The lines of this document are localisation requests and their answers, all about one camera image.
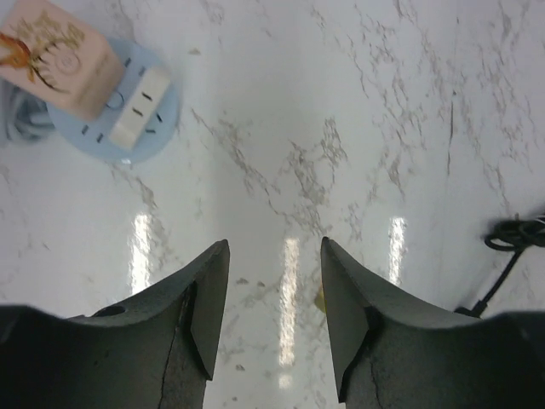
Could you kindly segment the white plug adapter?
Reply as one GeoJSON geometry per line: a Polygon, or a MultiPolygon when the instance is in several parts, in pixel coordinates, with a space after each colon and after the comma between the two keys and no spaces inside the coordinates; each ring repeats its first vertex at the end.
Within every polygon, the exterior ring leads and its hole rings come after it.
{"type": "Polygon", "coordinates": [[[125,151],[132,151],[145,133],[154,132],[149,123],[158,120],[158,108],[170,84],[166,69],[161,66],[147,68],[112,128],[109,135],[111,143],[125,151]]]}

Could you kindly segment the yellow cube charger plug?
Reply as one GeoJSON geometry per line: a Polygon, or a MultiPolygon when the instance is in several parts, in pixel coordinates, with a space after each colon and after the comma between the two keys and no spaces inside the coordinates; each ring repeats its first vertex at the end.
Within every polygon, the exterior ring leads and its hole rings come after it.
{"type": "Polygon", "coordinates": [[[324,291],[323,288],[320,287],[316,293],[316,296],[314,298],[314,305],[322,312],[326,313],[326,307],[325,307],[325,300],[324,300],[324,291]]]}

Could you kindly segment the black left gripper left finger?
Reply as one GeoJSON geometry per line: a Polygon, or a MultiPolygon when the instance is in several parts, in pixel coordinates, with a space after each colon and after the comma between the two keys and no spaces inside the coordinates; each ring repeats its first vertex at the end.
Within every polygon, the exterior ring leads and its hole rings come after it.
{"type": "Polygon", "coordinates": [[[202,407],[229,262],[229,244],[218,241],[181,270],[90,316],[2,306],[2,407],[202,407]]]}

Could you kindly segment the pink deer cube plug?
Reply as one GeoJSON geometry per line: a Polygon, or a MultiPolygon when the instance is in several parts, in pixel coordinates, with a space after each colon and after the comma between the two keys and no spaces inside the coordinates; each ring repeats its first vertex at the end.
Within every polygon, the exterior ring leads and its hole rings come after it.
{"type": "Polygon", "coordinates": [[[48,1],[17,1],[1,25],[1,78],[82,120],[100,116],[123,73],[104,35],[48,1]]]}

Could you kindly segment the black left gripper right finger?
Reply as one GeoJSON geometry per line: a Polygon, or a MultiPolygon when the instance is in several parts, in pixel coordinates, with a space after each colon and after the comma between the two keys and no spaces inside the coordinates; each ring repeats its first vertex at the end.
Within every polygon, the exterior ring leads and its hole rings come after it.
{"type": "Polygon", "coordinates": [[[543,313],[482,320],[445,310],[327,238],[321,273],[336,391],[346,407],[543,407],[543,313]]]}

